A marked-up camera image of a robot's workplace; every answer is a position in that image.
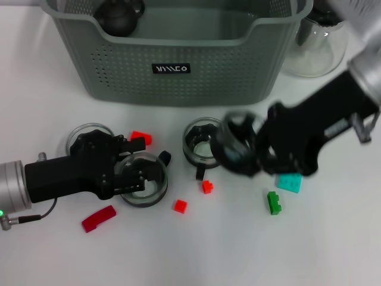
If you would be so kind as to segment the teal square toy plate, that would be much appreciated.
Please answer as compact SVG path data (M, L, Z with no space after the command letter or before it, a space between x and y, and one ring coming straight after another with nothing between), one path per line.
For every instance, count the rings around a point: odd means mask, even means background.
M299 173L287 173L277 176L276 187L285 191L298 194L301 189L302 175Z

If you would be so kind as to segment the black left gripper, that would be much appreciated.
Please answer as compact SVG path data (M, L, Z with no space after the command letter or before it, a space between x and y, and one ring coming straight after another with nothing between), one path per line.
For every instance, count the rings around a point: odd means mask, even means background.
M159 181L160 167L154 162L119 165L117 157L146 149L144 137L128 140L100 130L80 134L70 147L70 155L25 165L26 187L31 202L91 192L100 200L114 194L145 190L145 181Z

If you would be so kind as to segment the grey perforated storage bin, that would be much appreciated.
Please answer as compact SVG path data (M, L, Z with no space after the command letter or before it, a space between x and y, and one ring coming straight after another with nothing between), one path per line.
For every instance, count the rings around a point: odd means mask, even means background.
M143 0L129 37L93 17L105 0L40 0L83 86L103 101L245 105L271 92L313 0Z

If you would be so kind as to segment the dark red curved brick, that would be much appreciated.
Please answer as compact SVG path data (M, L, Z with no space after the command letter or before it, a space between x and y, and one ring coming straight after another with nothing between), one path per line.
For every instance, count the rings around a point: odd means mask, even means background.
M86 233L95 230L100 224L110 220L116 216L116 211L113 206L107 206L90 215L82 221L82 227Z

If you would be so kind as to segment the green studded toy brick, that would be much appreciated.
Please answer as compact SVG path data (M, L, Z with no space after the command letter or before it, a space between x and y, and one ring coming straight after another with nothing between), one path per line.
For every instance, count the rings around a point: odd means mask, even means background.
M270 191L267 194L267 201L271 215L278 215L282 211L279 200L280 198L275 191Z

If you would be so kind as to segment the orange wedge toy block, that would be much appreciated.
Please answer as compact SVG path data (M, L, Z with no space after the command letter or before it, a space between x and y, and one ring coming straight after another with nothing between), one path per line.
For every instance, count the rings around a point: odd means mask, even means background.
M134 130L130 135L130 140L137 139L137 138L144 138L145 139L145 145L151 145L152 144L152 136L148 133L139 132Z

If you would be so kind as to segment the glass carafe with black lid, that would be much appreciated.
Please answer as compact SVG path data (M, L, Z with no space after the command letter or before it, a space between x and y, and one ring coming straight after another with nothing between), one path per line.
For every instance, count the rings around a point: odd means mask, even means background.
M345 22L328 0L313 0L310 13L301 20L283 71L301 77L320 77L340 65L348 46Z

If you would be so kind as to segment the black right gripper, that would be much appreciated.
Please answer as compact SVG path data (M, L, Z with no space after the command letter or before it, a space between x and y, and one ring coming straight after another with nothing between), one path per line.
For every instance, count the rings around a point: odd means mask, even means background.
M253 177L262 170L269 174L300 173L310 176L318 169L323 145L348 130L346 125L329 133L329 128L352 115L361 119L376 114L379 106L345 71L294 107L277 102L267 120L250 111L232 111L226 116L233 134L257 134L257 155L241 154L231 162L226 154L218 161L228 171Z

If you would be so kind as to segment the black round teapot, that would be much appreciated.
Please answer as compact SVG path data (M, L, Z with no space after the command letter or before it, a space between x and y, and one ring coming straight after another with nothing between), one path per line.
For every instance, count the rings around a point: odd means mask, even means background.
M108 35L129 37L144 12L143 0L105 0L96 9L93 17Z

